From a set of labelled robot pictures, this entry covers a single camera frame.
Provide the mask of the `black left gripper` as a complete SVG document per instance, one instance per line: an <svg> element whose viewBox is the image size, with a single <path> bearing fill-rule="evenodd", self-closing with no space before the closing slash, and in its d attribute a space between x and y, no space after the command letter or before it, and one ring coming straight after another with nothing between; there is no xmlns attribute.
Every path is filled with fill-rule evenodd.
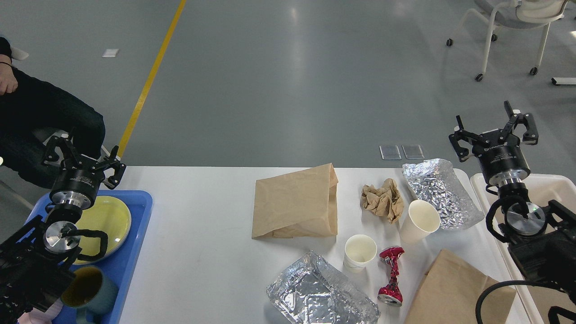
<svg viewBox="0 0 576 324"><path fill-rule="evenodd" d="M52 205L71 205L81 210L91 208L95 204L101 183L108 189L115 189L121 182L126 164L118 154L119 146L107 150L101 146L101 157L92 170L80 170L81 156L74 147L74 135L55 133L45 143L45 153L41 164L56 166L60 170L49 194Z"/></svg>

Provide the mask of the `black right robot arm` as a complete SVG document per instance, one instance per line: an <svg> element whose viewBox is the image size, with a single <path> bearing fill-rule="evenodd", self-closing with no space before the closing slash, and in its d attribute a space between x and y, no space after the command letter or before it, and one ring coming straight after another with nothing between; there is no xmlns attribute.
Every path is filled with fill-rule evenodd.
<svg viewBox="0 0 576 324"><path fill-rule="evenodd" d="M508 245L508 252L523 276L485 289L475 304L478 324L490 293L507 286L542 287L560 291L575 301L576 216L556 200L539 206L529 197L524 180L530 169L521 145L536 145L539 134L530 113L504 103L508 121L503 128L479 135L467 131L460 116L449 141L461 162L479 160L486 191L496 187L497 200L486 215L488 232Z"/></svg>

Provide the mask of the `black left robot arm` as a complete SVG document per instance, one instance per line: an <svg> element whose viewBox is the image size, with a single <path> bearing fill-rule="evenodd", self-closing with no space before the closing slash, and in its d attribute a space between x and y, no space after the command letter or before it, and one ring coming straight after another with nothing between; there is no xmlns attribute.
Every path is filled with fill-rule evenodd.
<svg viewBox="0 0 576 324"><path fill-rule="evenodd" d="M33 308L47 311L70 286L74 261L103 258L108 236L103 230L79 229L83 211L95 204L99 187L114 189L126 165L119 146L102 158L80 154L73 135L52 135L42 158L59 168L49 198L52 209L33 217L1 244L1 322L15 324Z"/></svg>

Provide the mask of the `person's left hand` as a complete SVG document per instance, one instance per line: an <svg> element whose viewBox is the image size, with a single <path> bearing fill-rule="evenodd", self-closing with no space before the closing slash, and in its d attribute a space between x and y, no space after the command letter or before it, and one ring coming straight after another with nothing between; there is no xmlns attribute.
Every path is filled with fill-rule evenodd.
<svg viewBox="0 0 576 324"><path fill-rule="evenodd" d="M12 66L7 62L0 62L0 95L12 94L18 87Z"/></svg>

